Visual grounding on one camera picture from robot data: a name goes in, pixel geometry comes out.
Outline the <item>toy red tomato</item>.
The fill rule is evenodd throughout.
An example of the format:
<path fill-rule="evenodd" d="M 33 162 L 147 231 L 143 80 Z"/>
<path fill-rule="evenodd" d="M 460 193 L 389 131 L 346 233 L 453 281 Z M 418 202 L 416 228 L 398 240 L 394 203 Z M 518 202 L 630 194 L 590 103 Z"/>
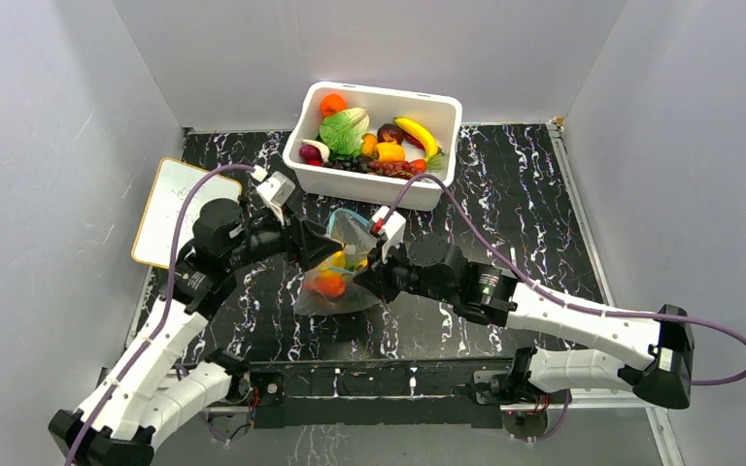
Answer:
<path fill-rule="evenodd" d="M 311 285 L 317 293 L 328 299 L 339 298 L 346 292 L 344 275 L 332 270 L 318 272 Z"/>

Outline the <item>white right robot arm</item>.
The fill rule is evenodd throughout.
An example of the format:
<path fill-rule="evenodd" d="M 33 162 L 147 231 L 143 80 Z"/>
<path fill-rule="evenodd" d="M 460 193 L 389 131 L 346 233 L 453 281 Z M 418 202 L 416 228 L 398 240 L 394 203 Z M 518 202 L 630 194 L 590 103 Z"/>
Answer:
<path fill-rule="evenodd" d="M 583 388 L 628 391 L 667 409 L 691 405 L 695 340 L 687 312 L 677 306 L 632 317 L 610 307 L 585 313 L 589 301 L 470 261 L 438 235 L 391 248 L 379 243 L 354 282 L 386 302 L 409 293 L 449 304 L 473 323 L 530 330 L 577 344 L 572 350 L 516 352 L 510 374 L 497 384 L 522 402 Z"/>

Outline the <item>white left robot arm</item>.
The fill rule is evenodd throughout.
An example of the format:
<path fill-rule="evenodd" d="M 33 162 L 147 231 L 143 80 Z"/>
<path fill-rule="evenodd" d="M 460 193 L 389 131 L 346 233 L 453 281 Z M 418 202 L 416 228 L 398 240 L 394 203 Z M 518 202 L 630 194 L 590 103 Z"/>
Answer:
<path fill-rule="evenodd" d="M 49 431 L 66 464 L 148 465 L 161 443 L 208 406 L 251 401 L 248 363 L 222 349 L 160 387 L 235 290 L 236 272 L 278 254 L 308 271 L 343 247 L 286 206 L 250 216 L 231 199 L 207 202 L 134 343 L 78 408 L 53 416 Z"/>

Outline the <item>toy yellow pear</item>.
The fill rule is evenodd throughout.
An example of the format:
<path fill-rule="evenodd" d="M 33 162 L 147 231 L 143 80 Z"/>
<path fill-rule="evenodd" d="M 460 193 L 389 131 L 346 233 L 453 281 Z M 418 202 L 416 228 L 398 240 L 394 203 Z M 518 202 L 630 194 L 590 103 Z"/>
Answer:
<path fill-rule="evenodd" d="M 336 270 L 356 272 L 368 264 L 368 260 L 363 255 L 347 254 L 344 251 L 338 251 L 332 254 L 323 264 L 324 270 Z"/>

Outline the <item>clear zip top bag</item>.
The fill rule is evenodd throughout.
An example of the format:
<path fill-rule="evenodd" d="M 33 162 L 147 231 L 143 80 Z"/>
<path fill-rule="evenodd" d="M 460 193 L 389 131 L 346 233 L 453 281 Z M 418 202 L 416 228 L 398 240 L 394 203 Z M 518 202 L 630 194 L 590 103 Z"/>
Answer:
<path fill-rule="evenodd" d="M 374 293 L 354 283 L 377 245 L 369 220 L 349 209 L 335 210 L 328 219 L 328 236 L 343 243 L 317 268 L 305 273 L 293 303 L 298 316 L 334 316 L 365 311 L 379 303 Z"/>

